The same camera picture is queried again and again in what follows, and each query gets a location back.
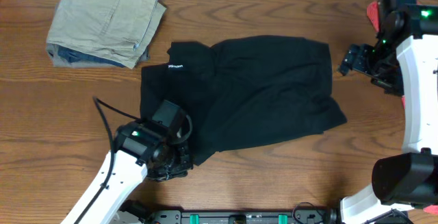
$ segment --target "cable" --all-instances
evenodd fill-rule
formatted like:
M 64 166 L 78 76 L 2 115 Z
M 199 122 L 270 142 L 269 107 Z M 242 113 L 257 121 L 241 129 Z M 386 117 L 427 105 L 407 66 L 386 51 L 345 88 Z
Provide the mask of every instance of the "cable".
M 105 126 L 105 129 L 107 131 L 107 135 L 108 135 L 108 139 L 109 139 L 109 147 L 110 147 L 110 161 L 109 161 L 109 169 L 108 169 L 108 173 L 107 173 L 107 177 L 105 178 L 105 180 L 103 181 L 103 183 L 101 184 L 101 187 L 99 188 L 99 190 L 96 192 L 96 194 L 94 195 L 94 197 L 91 199 L 91 201 L 88 203 L 88 205 L 83 209 L 82 213 L 79 215 L 79 217 L 77 217 L 75 224 L 79 224 L 82 220 L 82 218 L 87 214 L 87 211 L 91 208 L 91 206 L 93 205 L 93 203 L 97 200 L 97 198 L 99 197 L 99 195 L 103 192 L 104 189 L 106 189 L 108 186 L 108 181 L 110 180 L 111 174 L 112 174 L 112 170 L 114 168 L 114 154 L 116 153 L 116 148 L 114 146 L 114 140 L 112 138 L 112 133 L 111 133 L 111 129 L 110 129 L 110 125 L 108 125 L 108 121 L 105 118 L 105 115 L 100 107 L 99 104 L 104 105 L 105 107 L 121 114 L 124 115 L 126 117 L 132 118 L 132 119 L 138 119 L 135 116 L 132 116 L 130 114 L 127 114 L 125 112 L 122 112 L 116 108 L 113 108 L 112 106 L 104 103 L 103 101 L 101 101 L 100 99 L 98 99 L 97 97 L 93 97 L 93 102 L 94 105 L 96 106 L 97 110 L 99 111 L 99 114 L 101 115 L 102 121 L 103 121 L 103 125 Z
M 295 217 L 295 210 L 296 210 L 300 205 L 302 205 L 302 204 L 308 204 L 308 205 L 312 206 L 313 210 L 315 210 L 315 211 L 316 211 L 316 212 L 322 217 L 322 221 L 324 221 L 324 215 L 321 214 L 321 212 L 319 212 L 313 204 L 311 204 L 311 203 L 309 203 L 309 202 L 301 202 L 301 203 L 297 204 L 297 206 L 295 206 L 294 210 L 292 210 L 292 218 L 293 218 L 296 222 L 298 222 L 298 224 L 304 224 L 304 223 L 302 223 L 300 220 L 298 220 L 298 218 Z

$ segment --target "green led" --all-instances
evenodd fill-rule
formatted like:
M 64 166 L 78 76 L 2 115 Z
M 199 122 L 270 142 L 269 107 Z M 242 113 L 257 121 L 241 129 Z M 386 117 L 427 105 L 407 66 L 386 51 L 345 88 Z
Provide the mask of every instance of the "green led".
M 432 14 L 431 11 L 425 11 L 425 10 L 422 11 L 422 16 L 423 16 L 424 18 L 429 17 L 431 14 Z

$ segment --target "wooden tabletop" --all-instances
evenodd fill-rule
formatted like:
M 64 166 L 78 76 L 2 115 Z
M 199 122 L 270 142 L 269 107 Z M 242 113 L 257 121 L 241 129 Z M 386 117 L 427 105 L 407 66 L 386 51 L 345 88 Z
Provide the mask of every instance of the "wooden tabletop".
M 96 95 L 139 114 L 140 67 L 61 69 L 45 39 L 59 0 L 0 1 L 0 223 L 59 223 L 101 166 L 109 145 Z M 212 45 L 264 34 L 330 44 L 333 68 L 352 43 L 373 44 L 365 10 L 373 0 L 161 0 L 168 7 L 147 66 L 168 61 L 172 41 Z M 438 0 L 420 0 L 437 5 Z M 276 145 L 217 153 L 168 182 L 145 181 L 130 196 L 152 209 L 291 210 L 335 206 L 368 185 L 374 163 L 400 153 L 398 97 L 359 74 L 333 73 L 333 97 L 348 123 Z M 113 129 L 128 120 L 110 111 Z M 414 223 L 437 223 L 421 210 Z

